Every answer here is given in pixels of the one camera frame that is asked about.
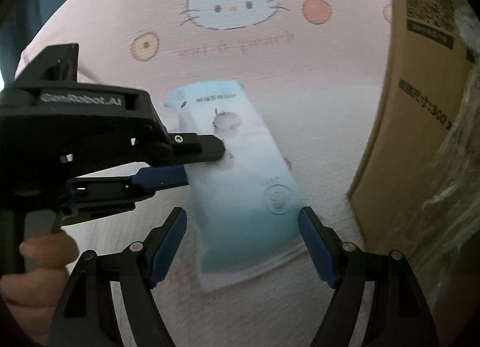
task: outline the whisker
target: whisker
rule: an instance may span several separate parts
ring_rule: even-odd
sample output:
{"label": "whisker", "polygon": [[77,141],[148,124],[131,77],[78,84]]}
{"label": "whisker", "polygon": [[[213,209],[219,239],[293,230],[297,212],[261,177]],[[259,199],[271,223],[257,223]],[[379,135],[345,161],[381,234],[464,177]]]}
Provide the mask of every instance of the whisker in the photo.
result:
{"label": "whisker", "polygon": [[269,8],[282,8],[283,10],[290,11],[288,8],[282,6],[269,6]]}
{"label": "whisker", "polygon": [[195,19],[195,18],[200,18],[200,17],[191,17],[191,18],[188,18],[187,20],[183,21],[183,22],[180,24],[180,26],[183,25],[185,22],[191,21],[192,19]]}
{"label": "whisker", "polygon": [[194,9],[194,10],[185,10],[185,11],[182,11],[180,14],[185,14],[185,13],[189,13],[191,11],[200,11],[198,9]]}

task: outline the brown cardboard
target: brown cardboard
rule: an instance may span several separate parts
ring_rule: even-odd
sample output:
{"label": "brown cardboard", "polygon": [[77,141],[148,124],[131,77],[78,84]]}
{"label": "brown cardboard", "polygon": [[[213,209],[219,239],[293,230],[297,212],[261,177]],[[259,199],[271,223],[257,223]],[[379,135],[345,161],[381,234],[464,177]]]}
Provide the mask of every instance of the brown cardboard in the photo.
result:
{"label": "brown cardboard", "polygon": [[[454,21],[463,2],[393,0],[383,95],[349,191],[369,250],[387,251],[386,232],[428,199],[432,162],[458,113],[472,66]],[[435,7],[442,12],[435,14]]]}

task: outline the blue gripper pad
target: blue gripper pad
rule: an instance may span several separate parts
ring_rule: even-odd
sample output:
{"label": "blue gripper pad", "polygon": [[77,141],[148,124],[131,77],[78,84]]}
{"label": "blue gripper pad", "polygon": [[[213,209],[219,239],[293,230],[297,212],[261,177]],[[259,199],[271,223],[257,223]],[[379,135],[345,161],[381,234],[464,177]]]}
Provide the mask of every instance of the blue gripper pad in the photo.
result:
{"label": "blue gripper pad", "polygon": [[181,209],[152,257],[152,272],[148,277],[152,289],[165,279],[186,230],[187,213]]}
{"label": "blue gripper pad", "polygon": [[187,174],[183,166],[144,167],[130,177],[134,185],[148,190],[163,190],[188,185]]}
{"label": "blue gripper pad", "polygon": [[315,265],[318,276],[328,286],[335,289],[337,285],[337,276],[335,275],[335,260],[332,253],[328,250],[320,232],[308,215],[306,208],[300,210],[298,227],[300,234],[305,242],[311,260]]}

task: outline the cardboard box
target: cardboard box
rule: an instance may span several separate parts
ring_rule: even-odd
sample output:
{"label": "cardboard box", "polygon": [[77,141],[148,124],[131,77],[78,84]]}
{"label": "cardboard box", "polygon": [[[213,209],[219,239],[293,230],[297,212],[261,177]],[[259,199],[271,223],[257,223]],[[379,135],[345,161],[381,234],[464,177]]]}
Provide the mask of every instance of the cardboard box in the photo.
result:
{"label": "cardboard box", "polygon": [[[393,0],[383,94],[348,194],[367,250],[401,250],[414,267],[438,239],[445,216],[455,214],[426,205],[448,186],[448,167],[436,160],[439,148],[450,132],[461,144],[461,132],[454,132],[452,125],[474,60],[454,20],[454,11],[464,4],[465,0]],[[440,272],[431,278],[430,287],[422,286],[434,296],[430,305],[443,346],[459,334],[480,300],[472,288],[478,286],[478,262],[470,262],[458,277],[465,259],[479,257],[471,250],[480,244],[476,239],[478,235],[462,248],[457,264],[450,265],[452,279],[441,289],[433,293]]]}

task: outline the cartoon cat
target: cartoon cat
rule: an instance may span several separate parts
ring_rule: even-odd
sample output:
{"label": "cartoon cat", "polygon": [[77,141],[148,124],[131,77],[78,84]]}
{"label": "cartoon cat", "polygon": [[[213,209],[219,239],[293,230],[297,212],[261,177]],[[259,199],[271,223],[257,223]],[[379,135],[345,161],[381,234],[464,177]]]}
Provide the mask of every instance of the cartoon cat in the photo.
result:
{"label": "cartoon cat", "polygon": [[280,0],[188,0],[183,12],[188,19],[206,29],[238,29],[258,25],[272,17],[279,9]]}

